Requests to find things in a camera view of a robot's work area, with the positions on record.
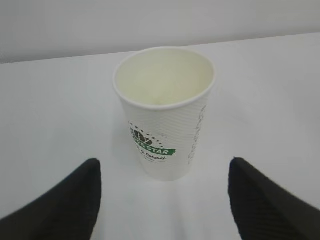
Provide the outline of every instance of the white surface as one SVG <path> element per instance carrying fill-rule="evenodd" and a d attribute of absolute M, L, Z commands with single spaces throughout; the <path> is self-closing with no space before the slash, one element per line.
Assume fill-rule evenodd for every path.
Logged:
<path fill-rule="evenodd" d="M 223 85 L 193 168 L 175 182 L 143 172 L 112 90 L 130 53 L 0 65 L 0 216 L 92 157 L 103 174 L 94 240 L 240 239 L 227 194 L 233 156 L 320 208 L 320 34 L 190 48 L 212 59 Z"/>
<path fill-rule="evenodd" d="M 0 1 L 0 62 L 312 32 L 319 0 Z"/>

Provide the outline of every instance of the white table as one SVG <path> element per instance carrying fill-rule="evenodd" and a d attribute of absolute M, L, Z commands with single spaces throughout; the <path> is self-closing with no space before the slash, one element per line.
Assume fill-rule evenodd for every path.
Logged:
<path fill-rule="evenodd" d="M 149 178 L 138 162 L 115 66 L 130 53 L 0 65 L 0 217 L 45 193 L 88 158 L 102 164 L 94 240 L 236 240 L 229 163 L 243 157 L 320 208 L 320 33 L 190 46 L 213 60 L 190 174 Z"/>

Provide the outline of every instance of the white paper cup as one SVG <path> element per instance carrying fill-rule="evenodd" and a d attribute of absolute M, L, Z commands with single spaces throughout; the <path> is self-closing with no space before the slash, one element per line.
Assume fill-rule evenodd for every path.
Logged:
<path fill-rule="evenodd" d="M 196 74 L 210 78 L 206 88 L 188 99 L 173 104 L 142 104 L 130 99 L 119 88 L 119 75 L 128 76 L 125 81 L 130 81 L 130 71 L 143 72 L 150 66 L 144 63 L 148 62 L 148 58 L 151 58 L 155 51 L 183 54 L 183 61 L 194 61 L 194 67 L 198 68 L 194 71 L 206 72 Z M 152 59 L 154 64 L 162 64 L 165 60 L 165 57 Z M 113 76 L 113 87 L 122 102 L 142 166 L 151 177 L 160 181 L 174 181 L 189 172 L 206 111 L 207 98 L 213 86 L 216 86 L 214 75 L 213 65 L 206 57 L 181 47 L 155 47 L 139 51 L 117 67 Z"/>

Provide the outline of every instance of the white wall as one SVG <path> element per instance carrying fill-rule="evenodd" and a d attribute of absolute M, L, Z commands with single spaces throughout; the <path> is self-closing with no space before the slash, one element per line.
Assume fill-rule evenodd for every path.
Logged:
<path fill-rule="evenodd" d="M 320 0 L 0 0 L 0 62 L 320 32 Z"/>

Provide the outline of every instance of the printed logo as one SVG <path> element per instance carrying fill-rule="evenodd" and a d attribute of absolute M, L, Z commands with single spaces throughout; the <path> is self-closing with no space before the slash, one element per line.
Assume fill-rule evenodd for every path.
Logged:
<path fill-rule="evenodd" d="M 138 146 L 140 146 L 144 150 L 162 156 L 172 156 L 176 153 L 176 149 L 164 148 L 162 146 L 162 143 L 159 140 L 156 140 L 155 137 L 151 136 L 149 133 L 144 133 L 143 130 L 139 129 L 137 126 L 134 126 L 132 123 L 130 123 L 130 125 L 131 134 L 134 141 Z"/>

